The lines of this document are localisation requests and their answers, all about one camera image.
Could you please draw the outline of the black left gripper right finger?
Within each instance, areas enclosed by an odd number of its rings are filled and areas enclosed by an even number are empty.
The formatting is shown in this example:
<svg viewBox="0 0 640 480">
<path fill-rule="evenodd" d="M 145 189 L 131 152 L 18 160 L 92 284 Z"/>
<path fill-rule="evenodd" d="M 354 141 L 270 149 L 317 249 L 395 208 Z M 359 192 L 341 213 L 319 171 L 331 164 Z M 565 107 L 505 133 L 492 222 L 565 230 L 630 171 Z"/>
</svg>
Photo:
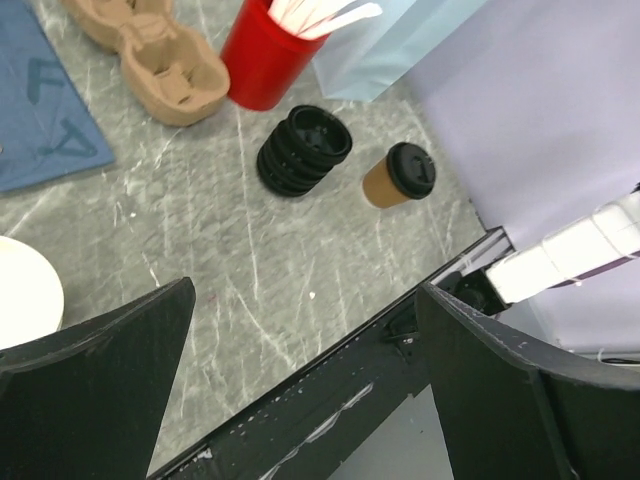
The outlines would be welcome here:
<svg viewBox="0 0 640 480">
<path fill-rule="evenodd" d="M 416 316 L 455 478 L 638 478 L 638 372 L 552 346 L 429 283 Z"/>
</svg>

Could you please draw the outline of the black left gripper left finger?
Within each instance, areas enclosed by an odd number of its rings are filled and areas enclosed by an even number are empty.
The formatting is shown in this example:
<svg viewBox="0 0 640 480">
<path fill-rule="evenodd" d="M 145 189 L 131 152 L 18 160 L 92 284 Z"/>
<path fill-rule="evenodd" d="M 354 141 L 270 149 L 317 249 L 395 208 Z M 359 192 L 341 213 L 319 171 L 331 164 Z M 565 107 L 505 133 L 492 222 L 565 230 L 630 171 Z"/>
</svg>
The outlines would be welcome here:
<svg viewBox="0 0 640 480">
<path fill-rule="evenodd" d="M 2 478 L 145 478 L 194 305 L 184 277 L 2 350 Z"/>
</svg>

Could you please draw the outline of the brown paper cup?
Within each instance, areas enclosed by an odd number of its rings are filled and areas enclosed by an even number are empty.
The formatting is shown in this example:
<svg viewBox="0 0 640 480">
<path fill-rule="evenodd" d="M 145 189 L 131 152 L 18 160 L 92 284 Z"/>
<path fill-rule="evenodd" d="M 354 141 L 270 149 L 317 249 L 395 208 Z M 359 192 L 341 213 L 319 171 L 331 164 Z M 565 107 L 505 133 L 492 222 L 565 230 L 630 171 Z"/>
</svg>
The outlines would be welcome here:
<svg viewBox="0 0 640 480">
<path fill-rule="evenodd" d="M 385 158 L 364 176 L 362 189 L 367 201 L 379 209 L 391 208 L 409 201 L 409 197 L 393 183 Z"/>
</svg>

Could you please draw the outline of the black plastic cup lid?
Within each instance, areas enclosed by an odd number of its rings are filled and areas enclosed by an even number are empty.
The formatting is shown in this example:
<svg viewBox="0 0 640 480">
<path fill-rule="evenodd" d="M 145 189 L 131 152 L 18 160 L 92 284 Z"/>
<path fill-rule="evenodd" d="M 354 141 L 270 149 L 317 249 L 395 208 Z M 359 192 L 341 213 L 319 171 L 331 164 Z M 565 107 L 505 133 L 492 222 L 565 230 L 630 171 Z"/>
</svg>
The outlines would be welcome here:
<svg viewBox="0 0 640 480">
<path fill-rule="evenodd" d="M 396 189 L 409 199 L 424 199 L 435 186 L 435 163 L 419 145 L 395 144 L 387 152 L 386 166 Z"/>
</svg>

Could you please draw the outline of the light blue paper bag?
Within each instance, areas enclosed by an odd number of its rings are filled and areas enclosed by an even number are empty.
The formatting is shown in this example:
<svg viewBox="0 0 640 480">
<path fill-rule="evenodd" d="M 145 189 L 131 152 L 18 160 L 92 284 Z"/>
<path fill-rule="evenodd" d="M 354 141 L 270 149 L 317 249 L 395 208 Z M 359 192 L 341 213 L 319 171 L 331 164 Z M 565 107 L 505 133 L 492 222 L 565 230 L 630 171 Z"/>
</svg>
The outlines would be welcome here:
<svg viewBox="0 0 640 480">
<path fill-rule="evenodd" d="M 381 1 L 381 15 L 332 33 L 312 59 L 322 95 L 333 100 L 375 100 L 485 4 L 485 0 Z"/>
</svg>

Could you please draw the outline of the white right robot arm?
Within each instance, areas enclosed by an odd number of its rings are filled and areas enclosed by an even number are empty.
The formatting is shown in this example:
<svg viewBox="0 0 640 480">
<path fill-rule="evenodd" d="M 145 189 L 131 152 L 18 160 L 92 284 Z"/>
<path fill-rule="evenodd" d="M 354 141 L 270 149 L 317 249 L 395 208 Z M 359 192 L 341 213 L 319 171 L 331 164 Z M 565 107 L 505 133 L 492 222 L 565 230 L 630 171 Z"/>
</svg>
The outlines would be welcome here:
<svg viewBox="0 0 640 480">
<path fill-rule="evenodd" d="M 635 190 L 499 260 L 486 276 L 501 300 L 512 304 L 550 288 L 579 286 L 638 258 L 639 192 Z"/>
</svg>

